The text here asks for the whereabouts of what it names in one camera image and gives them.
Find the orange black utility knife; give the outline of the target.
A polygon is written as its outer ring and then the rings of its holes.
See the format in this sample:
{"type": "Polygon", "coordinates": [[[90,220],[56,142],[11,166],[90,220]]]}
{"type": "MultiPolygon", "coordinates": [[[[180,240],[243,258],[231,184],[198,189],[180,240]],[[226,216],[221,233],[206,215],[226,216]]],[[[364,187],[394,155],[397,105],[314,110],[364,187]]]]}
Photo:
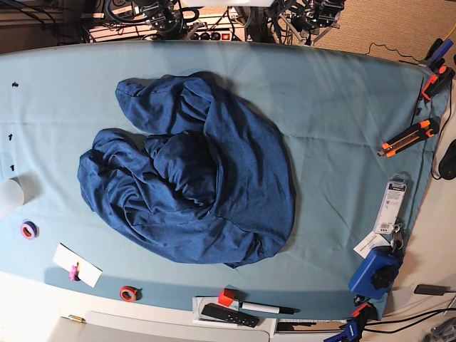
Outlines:
{"type": "Polygon", "coordinates": [[[439,133],[440,126],[430,118],[411,125],[409,128],[384,142],[377,151],[379,157],[392,157],[421,141],[432,138],[439,133]]]}

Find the translucent plastic cup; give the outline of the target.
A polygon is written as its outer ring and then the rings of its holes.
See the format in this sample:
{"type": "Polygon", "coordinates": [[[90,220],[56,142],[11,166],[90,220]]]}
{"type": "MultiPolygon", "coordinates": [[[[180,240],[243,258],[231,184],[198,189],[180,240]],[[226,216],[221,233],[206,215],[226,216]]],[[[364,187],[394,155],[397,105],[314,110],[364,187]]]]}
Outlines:
{"type": "Polygon", "coordinates": [[[5,218],[24,204],[24,192],[16,180],[8,179],[1,183],[0,219],[5,218]]]}

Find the light blue table cloth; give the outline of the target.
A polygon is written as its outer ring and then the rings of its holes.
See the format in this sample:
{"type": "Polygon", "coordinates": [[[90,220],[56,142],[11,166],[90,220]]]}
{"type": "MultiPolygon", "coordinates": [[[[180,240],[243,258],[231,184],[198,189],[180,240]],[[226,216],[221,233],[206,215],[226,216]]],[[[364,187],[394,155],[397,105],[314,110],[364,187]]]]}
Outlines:
{"type": "Polygon", "coordinates": [[[24,206],[1,221],[1,270],[96,296],[121,286],[141,302],[189,310],[195,296],[238,289],[248,301],[294,307],[301,318],[343,319],[353,248],[373,228],[387,181],[409,175],[402,216],[411,229],[436,140],[379,157],[407,128],[427,69],[369,56],[272,44],[125,41],[59,46],[1,56],[1,178],[16,178],[24,206]],[[284,135],[297,192],[296,219],[276,256],[236,269],[178,264],[106,225],[81,197],[80,156],[104,128],[134,132],[115,98],[120,81],[208,71],[284,135]],[[33,222],[28,240],[21,225],[33,222]],[[94,288],[53,262],[63,244],[102,274],[94,288]]]}

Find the black remote control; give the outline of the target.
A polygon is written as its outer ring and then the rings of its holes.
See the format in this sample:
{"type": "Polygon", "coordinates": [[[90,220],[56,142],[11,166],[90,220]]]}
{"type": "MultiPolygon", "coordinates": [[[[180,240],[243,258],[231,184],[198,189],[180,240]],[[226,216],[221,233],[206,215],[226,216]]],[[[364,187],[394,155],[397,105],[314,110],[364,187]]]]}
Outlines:
{"type": "Polygon", "coordinates": [[[217,304],[206,304],[202,309],[202,315],[216,318],[227,323],[234,323],[238,326],[256,327],[260,319],[247,313],[225,308],[217,304]]]}

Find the red tape roll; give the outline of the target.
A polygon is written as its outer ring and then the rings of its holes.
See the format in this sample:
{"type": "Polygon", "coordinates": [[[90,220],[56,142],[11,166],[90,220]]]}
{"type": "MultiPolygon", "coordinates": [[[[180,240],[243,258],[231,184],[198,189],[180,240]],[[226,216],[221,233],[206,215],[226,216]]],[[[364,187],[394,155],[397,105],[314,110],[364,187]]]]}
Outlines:
{"type": "Polygon", "coordinates": [[[132,286],[122,286],[119,291],[120,298],[125,302],[135,302],[137,301],[141,294],[141,290],[132,286]]]}

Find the orange clamp bottom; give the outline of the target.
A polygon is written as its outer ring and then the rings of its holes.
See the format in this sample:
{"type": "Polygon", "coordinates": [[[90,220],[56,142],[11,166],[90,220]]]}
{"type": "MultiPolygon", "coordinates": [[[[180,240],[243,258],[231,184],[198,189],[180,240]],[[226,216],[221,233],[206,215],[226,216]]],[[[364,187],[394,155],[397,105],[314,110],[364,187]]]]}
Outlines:
{"type": "Polygon", "coordinates": [[[355,318],[359,316],[363,311],[369,312],[372,308],[373,306],[370,303],[365,302],[361,304],[351,315],[353,318],[355,318]]]}

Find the orange black clamp right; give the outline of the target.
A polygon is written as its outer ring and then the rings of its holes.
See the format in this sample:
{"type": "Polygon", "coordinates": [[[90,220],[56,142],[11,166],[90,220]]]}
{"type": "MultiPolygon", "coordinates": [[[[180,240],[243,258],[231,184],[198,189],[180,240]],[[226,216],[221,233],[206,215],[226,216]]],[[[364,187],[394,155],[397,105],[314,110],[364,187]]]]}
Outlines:
{"type": "Polygon", "coordinates": [[[428,79],[421,90],[421,97],[427,103],[432,97],[444,90],[455,76],[455,71],[448,66],[442,65],[428,79]]]}

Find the blue black clamp top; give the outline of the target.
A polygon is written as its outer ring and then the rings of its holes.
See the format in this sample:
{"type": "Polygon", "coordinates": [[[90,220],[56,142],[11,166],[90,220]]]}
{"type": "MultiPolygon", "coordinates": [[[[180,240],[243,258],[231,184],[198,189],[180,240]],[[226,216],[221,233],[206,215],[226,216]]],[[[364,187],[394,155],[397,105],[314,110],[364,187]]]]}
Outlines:
{"type": "Polygon", "coordinates": [[[419,66],[432,68],[453,46],[450,38],[437,38],[428,50],[425,58],[418,62],[419,66]]]}

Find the blue clamp bottom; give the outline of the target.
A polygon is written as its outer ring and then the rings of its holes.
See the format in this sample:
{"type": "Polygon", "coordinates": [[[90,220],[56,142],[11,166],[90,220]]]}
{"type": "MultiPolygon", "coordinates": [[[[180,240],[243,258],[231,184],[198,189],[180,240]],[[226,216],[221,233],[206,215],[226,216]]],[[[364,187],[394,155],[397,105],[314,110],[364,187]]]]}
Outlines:
{"type": "Polygon", "coordinates": [[[352,342],[359,341],[359,325],[357,321],[349,321],[341,333],[336,334],[335,336],[325,338],[323,342],[352,342]]]}

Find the white paper card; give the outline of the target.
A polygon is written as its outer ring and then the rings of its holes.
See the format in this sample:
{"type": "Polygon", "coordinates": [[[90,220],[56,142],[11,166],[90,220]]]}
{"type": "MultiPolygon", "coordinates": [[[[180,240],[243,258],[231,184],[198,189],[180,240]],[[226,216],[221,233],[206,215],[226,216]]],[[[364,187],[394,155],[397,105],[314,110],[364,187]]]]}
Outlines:
{"type": "Polygon", "coordinates": [[[354,248],[354,252],[365,259],[370,251],[376,247],[387,247],[390,246],[390,242],[384,238],[381,234],[370,232],[361,242],[359,242],[354,248]]]}

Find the purple tape roll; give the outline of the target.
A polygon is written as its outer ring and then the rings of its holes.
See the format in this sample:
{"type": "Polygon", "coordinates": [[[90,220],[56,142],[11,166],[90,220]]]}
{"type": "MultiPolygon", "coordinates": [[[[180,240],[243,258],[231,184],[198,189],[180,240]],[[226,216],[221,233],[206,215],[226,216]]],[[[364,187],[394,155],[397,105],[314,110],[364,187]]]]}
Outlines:
{"type": "Polygon", "coordinates": [[[32,240],[38,236],[38,228],[31,221],[25,221],[21,225],[21,234],[24,238],[32,240]]]}

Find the blue t-shirt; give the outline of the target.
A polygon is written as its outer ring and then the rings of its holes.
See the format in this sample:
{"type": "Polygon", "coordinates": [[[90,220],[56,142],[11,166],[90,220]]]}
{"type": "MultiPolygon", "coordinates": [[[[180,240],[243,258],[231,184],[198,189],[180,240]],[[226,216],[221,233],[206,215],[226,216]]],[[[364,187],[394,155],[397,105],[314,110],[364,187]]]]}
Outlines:
{"type": "Polygon", "coordinates": [[[101,130],[78,166],[85,203],[161,257],[232,268],[274,257],[294,225],[296,193],[282,134],[202,74],[115,90],[141,144],[101,130]]]}

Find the black computer mouse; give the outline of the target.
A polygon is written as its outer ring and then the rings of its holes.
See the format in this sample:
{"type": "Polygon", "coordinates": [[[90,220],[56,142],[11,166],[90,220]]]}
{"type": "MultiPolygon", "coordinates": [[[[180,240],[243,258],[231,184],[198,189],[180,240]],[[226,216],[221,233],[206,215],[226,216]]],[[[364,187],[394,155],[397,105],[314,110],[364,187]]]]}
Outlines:
{"type": "Polygon", "coordinates": [[[437,171],[439,176],[444,180],[453,180],[456,178],[456,140],[453,140],[441,159],[437,171]]]}

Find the white black marker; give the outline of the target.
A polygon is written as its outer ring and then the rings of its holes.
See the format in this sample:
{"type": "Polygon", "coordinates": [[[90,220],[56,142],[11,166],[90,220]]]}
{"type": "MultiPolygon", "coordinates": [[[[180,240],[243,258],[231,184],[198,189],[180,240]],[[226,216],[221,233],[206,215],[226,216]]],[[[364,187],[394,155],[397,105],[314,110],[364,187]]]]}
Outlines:
{"type": "Polygon", "coordinates": [[[268,314],[288,314],[294,315],[296,313],[296,309],[284,307],[284,306],[270,306],[265,304],[256,304],[252,302],[240,302],[239,307],[244,310],[249,311],[258,311],[268,314]]]}

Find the blue box with black knob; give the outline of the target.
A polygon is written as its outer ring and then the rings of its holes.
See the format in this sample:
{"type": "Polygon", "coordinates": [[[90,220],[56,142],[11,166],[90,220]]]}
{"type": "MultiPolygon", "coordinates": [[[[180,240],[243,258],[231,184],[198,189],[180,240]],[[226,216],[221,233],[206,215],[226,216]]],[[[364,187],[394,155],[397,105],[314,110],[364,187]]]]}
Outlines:
{"type": "Polygon", "coordinates": [[[398,276],[403,257],[401,249],[373,248],[349,281],[349,290],[357,296],[381,299],[398,276]]]}

